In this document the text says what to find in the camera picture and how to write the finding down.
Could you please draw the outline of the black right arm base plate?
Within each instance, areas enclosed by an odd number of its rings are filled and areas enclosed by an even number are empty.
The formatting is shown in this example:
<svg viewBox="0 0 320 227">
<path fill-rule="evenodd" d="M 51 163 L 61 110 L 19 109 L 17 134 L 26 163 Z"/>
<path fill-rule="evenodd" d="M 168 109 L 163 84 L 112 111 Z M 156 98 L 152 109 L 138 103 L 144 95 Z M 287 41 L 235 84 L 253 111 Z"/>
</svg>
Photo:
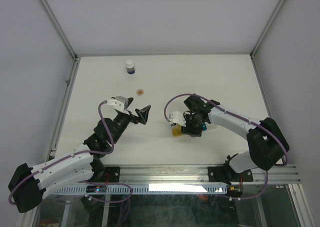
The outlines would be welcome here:
<svg viewBox="0 0 320 227">
<path fill-rule="evenodd" d="M 211 183 L 225 183 L 231 185 L 233 182 L 253 182 L 253 174 L 250 169 L 236 173 L 229 167 L 209 166 L 207 168 L 208 181 Z"/>
</svg>

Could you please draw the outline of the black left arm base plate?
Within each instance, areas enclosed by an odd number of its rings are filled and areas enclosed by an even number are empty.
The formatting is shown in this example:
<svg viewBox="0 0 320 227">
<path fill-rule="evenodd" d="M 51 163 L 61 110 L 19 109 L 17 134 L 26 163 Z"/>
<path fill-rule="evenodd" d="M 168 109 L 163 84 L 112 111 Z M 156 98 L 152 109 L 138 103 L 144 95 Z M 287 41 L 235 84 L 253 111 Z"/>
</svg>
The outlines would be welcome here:
<svg viewBox="0 0 320 227">
<path fill-rule="evenodd" d="M 118 183 L 120 176 L 121 168 L 119 166 L 106 166 L 100 180 L 103 183 Z"/>
</svg>

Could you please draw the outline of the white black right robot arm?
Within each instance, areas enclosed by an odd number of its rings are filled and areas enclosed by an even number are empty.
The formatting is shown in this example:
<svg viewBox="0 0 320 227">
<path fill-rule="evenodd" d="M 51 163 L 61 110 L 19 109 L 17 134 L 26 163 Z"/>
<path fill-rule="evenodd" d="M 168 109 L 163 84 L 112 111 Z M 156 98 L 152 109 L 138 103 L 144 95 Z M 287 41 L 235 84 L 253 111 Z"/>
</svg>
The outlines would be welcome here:
<svg viewBox="0 0 320 227">
<path fill-rule="evenodd" d="M 259 168 L 269 171 L 290 150 L 289 144 L 279 126 L 272 118 L 250 120 L 248 117 L 224 109 L 219 102 L 204 102 L 191 95 L 184 102 L 187 107 L 181 133 L 201 137 L 205 124 L 221 126 L 247 141 L 248 150 L 227 156 L 225 163 L 213 172 L 217 181 L 231 184 L 241 174 Z"/>
</svg>

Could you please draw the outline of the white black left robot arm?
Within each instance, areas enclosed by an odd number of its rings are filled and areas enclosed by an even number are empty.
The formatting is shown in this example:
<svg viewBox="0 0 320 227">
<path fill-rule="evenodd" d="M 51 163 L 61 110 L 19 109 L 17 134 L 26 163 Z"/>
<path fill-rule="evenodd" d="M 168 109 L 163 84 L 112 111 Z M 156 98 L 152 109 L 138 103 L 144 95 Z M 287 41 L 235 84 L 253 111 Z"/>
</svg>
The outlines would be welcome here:
<svg viewBox="0 0 320 227">
<path fill-rule="evenodd" d="M 8 184 L 10 205 L 19 213 L 37 207 L 46 197 L 68 185 L 92 181 L 99 182 L 105 175 L 101 158 L 110 155 L 129 124 L 146 125 L 151 106 L 129 111 L 133 98 L 111 97 L 98 107 L 107 105 L 116 112 L 113 119 L 98 111 L 100 120 L 93 133 L 80 146 L 49 161 L 28 166 L 19 165 Z"/>
</svg>

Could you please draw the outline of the white-capped dark pill bottle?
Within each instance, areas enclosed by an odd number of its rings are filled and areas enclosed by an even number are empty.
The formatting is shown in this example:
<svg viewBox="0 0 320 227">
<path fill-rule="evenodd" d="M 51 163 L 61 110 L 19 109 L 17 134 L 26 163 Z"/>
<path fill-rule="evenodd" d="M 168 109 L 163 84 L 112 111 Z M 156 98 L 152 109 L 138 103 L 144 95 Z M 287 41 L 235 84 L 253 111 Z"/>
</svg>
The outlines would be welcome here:
<svg viewBox="0 0 320 227">
<path fill-rule="evenodd" d="M 126 71 L 128 74 L 132 75 L 135 73 L 135 64 L 133 62 L 133 60 L 128 59 L 126 62 Z"/>
</svg>

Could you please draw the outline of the aluminium cage frame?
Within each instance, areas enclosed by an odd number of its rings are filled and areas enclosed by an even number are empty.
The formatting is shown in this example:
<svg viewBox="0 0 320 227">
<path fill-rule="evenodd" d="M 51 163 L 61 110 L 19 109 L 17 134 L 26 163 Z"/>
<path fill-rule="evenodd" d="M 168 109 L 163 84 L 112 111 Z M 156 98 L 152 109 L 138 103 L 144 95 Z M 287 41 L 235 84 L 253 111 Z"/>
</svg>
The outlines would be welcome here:
<svg viewBox="0 0 320 227">
<path fill-rule="evenodd" d="M 22 97 L 30 120 L 51 133 L 59 75 L 75 57 L 243 54 L 255 57 L 268 112 L 289 135 L 316 223 L 320 221 L 320 0 L 29 0 Z"/>
</svg>

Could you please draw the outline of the aluminium mounting rail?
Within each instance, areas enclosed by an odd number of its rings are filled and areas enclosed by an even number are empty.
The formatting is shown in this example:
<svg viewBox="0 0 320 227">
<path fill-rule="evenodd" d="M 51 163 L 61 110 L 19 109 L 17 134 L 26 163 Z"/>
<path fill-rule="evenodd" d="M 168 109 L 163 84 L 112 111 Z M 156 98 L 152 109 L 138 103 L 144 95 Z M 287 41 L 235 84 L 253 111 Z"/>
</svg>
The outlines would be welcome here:
<svg viewBox="0 0 320 227">
<path fill-rule="evenodd" d="M 107 165 L 106 167 L 120 167 L 119 183 L 133 185 L 142 184 L 226 184 L 223 182 L 209 182 L 208 167 L 221 165 Z M 262 185 L 268 176 L 271 185 L 299 184 L 301 182 L 297 168 L 289 164 L 285 167 L 272 167 L 268 173 L 259 168 L 251 170 L 253 182 L 232 182 L 231 185 L 247 184 Z"/>
</svg>

